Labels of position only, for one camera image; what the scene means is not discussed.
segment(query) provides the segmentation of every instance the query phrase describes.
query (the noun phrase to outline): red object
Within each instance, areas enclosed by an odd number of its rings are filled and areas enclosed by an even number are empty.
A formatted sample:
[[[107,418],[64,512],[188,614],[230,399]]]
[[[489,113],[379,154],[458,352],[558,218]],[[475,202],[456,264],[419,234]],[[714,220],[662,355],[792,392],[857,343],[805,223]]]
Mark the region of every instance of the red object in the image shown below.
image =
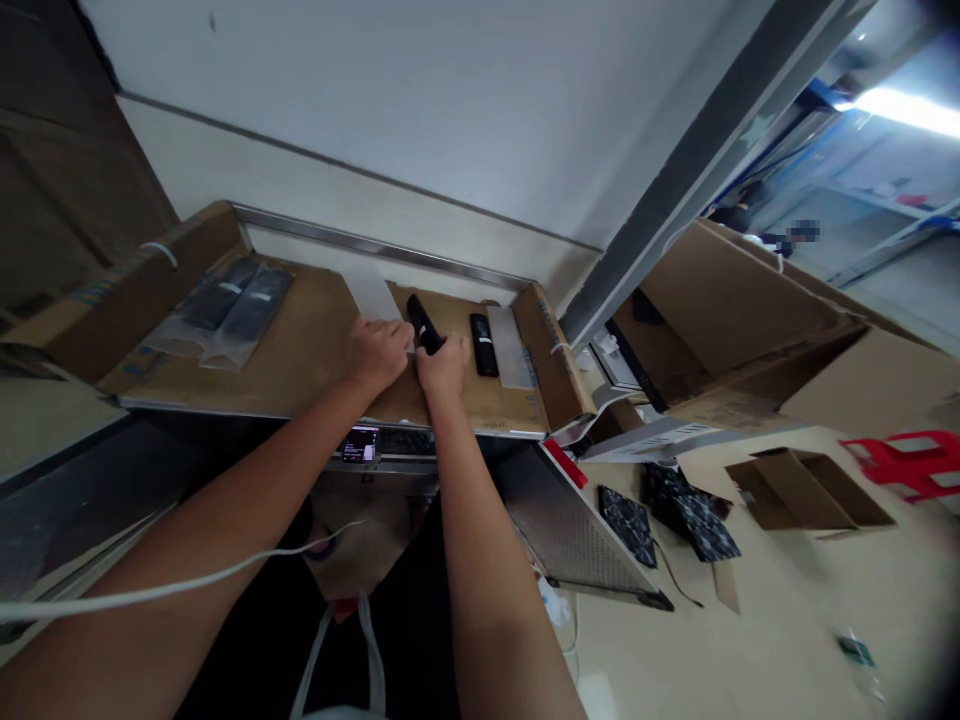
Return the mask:
[[[869,458],[854,457],[863,466],[863,474],[877,485],[893,483],[906,485],[919,495],[904,498],[908,503],[931,500],[938,497],[960,494],[960,486],[943,487],[931,478],[931,475],[948,472],[960,472],[960,437],[942,430],[906,433],[894,435],[888,440],[912,440],[926,438],[937,443],[937,447],[927,450],[904,452],[891,447],[883,440],[841,441],[844,447],[859,445],[870,453]]]
[[[543,443],[543,446],[547,449],[547,452],[553,456],[553,459],[557,461],[560,469],[570,476],[574,485],[583,490],[589,482],[587,476],[580,471],[580,468],[577,467],[577,464],[573,462],[573,460],[567,457],[567,454],[557,444],[557,441],[550,438]]]
[[[896,201],[901,205],[909,205],[910,207],[920,207],[923,205],[929,198],[926,195],[897,195]]]

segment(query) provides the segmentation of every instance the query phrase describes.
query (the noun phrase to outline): hand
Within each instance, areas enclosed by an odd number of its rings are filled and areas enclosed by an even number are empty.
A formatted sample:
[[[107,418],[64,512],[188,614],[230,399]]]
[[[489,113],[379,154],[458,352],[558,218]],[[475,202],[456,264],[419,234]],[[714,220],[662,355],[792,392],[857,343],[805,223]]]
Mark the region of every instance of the hand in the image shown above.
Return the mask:
[[[455,399],[463,394],[463,371],[470,361],[470,342],[458,333],[444,336],[436,355],[417,349],[417,375],[429,402]]]
[[[350,331],[350,365],[347,380],[379,395],[407,367],[407,347],[413,342],[413,325],[370,321],[358,315]]]

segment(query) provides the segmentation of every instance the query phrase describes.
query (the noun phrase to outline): person's left hand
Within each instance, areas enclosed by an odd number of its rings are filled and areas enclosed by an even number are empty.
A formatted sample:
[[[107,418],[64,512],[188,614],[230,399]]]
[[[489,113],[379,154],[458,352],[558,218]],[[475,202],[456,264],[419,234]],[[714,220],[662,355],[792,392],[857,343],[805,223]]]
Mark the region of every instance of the person's left hand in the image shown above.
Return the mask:
[[[411,342],[413,325],[410,323],[370,321],[358,315],[350,331],[347,380],[379,395],[407,367],[407,347]]]

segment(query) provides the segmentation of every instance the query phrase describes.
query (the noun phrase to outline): person's right hand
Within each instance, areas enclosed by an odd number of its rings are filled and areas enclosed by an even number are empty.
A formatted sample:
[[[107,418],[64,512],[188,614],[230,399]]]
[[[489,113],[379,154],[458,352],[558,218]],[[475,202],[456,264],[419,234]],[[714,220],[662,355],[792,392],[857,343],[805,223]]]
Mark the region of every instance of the person's right hand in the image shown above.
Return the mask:
[[[463,371],[470,362],[470,341],[459,333],[444,336],[435,355],[417,348],[417,375],[428,402],[457,399],[463,393]]]

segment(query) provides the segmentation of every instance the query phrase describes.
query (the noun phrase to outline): red plastic stool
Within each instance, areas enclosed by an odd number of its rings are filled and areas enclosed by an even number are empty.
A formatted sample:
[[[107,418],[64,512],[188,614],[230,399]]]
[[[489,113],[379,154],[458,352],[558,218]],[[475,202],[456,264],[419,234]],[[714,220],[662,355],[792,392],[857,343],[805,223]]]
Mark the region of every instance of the red plastic stool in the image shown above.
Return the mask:
[[[863,474],[877,485],[897,483],[906,485],[919,493],[913,497],[904,498],[908,503],[920,500],[931,500],[938,497],[960,494],[960,486],[943,487],[930,476],[939,473],[960,472],[960,437],[942,430],[929,432],[905,433],[894,435],[888,440],[913,440],[925,438],[933,440],[938,447],[927,450],[904,452],[891,447],[883,440],[840,441],[844,447],[859,445],[870,453],[870,458],[862,458],[852,453],[863,467]]]

